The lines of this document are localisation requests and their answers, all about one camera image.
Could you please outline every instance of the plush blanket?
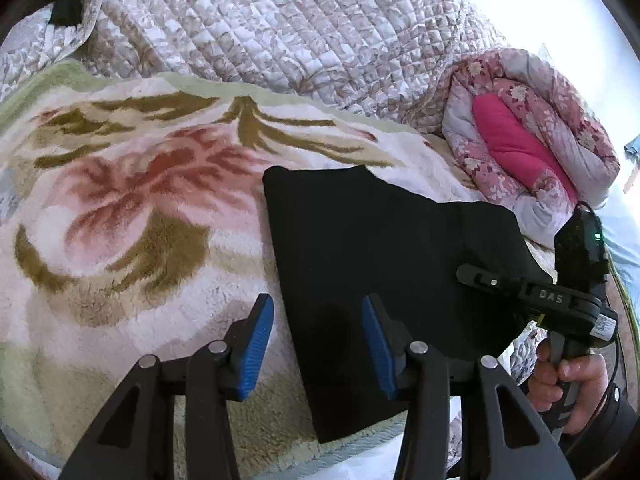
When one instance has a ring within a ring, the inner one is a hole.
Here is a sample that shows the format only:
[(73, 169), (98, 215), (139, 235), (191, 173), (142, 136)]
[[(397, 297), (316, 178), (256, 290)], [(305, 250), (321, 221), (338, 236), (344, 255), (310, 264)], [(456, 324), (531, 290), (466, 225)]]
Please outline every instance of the plush blanket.
[[(513, 144), (500, 154), (505, 167), (495, 160), (474, 117), (474, 99), (486, 94), (496, 95), (540, 148), (552, 153), (552, 164), (538, 157), (531, 166), (533, 152), (513, 137), (501, 139)], [(575, 192), (578, 200), (600, 208), (620, 170), (606, 131), (574, 86), (525, 50), (488, 51), (457, 65), (442, 133), (487, 200), (511, 209), (522, 233), (549, 248), (572, 214)], [(556, 161), (563, 172), (553, 170)], [(562, 184), (567, 177), (575, 191)]]
[[(443, 139), (252, 85), (93, 78), (72, 60), (11, 95), (0, 131), (0, 418), (31, 449), (62, 464), (142, 354), (191, 354), (260, 292), (276, 304), (270, 344), (257, 389), (230, 404), (244, 476), (317, 468), (402, 431), (389, 421), (316, 441), (261, 177), (273, 164), (365, 164), (438, 202), (482, 200)], [(529, 247), (552, 273), (552, 255)], [(531, 352), (522, 360), (531, 341), (510, 351), (517, 377), (532, 366)]]
[(77, 30), (49, 16), (0, 55), (0, 97), (86, 41), (93, 74), (248, 82), (434, 132), (452, 63), (505, 43), (469, 0), (85, 0)]

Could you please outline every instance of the bright pink fabric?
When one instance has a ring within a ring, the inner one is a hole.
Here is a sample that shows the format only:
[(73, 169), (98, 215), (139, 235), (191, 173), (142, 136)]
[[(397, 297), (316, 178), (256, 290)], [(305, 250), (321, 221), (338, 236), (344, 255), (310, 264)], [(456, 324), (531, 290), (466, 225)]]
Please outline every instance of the bright pink fabric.
[(554, 154), (520, 124), (506, 104), (495, 94), (476, 96), (473, 114), (489, 153), (513, 178), (531, 190), (544, 170), (551, 170), (562, 183), (569, 199), (577, 193)]

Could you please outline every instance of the pink floral comforter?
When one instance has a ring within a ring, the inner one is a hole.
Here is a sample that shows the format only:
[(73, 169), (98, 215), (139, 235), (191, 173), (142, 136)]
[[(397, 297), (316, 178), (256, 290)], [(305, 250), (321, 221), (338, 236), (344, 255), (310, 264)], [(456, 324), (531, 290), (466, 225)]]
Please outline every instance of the pink floral comforter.
[(574, 204), (552, 171), (543, 171), (527, 189), (490, 155), (472, 113), (474, 97), (487, 93), (496, 94), (551, 150), (578, 199), (593, 208), (604, 204), (620, 170), (612, 143), (574, 86), (525, 50), (492, 50), (454, 69), (442, 133), (457, 162), (489, 202), (515, 213), (524, 235), (553, 247)]

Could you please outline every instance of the black sleeve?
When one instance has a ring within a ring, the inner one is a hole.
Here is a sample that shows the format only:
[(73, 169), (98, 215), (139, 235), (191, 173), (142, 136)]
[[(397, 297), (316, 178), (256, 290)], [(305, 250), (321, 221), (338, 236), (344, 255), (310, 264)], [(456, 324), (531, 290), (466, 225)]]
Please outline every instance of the black sleeve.
[(637, 419), (636, 412), (619, 388), (614, 386), (603, 409), (585, 434), (562, 436), (560, 447), (565, 452), (580, 438), (567, 456), (575, 477), (584, 478), (615, 455), (628, 439)]

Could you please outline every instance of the person's arm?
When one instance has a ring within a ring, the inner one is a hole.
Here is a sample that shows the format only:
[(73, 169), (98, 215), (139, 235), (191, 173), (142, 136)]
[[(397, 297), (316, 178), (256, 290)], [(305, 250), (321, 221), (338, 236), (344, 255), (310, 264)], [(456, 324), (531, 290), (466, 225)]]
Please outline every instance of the person's arm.
[(580, 439), (567, 455), (567, 460), (576, 478), (583, 478), (618, 452), (638, 416), (615, 386), (593, 423), (582, 434), (607, 389), (607, 365), (601, 355), (594, 354), (561, 361), (556, 370), (548, 362), (549, 355), (549, 344), (544, 341), (538, 347), (538, 362), (527, 383), (527, 397), (536, 410), (545, 412), (562, 397), (562, 390), (556, 385), (558, 380), (582, 383), (560, 446), (567, 451)]

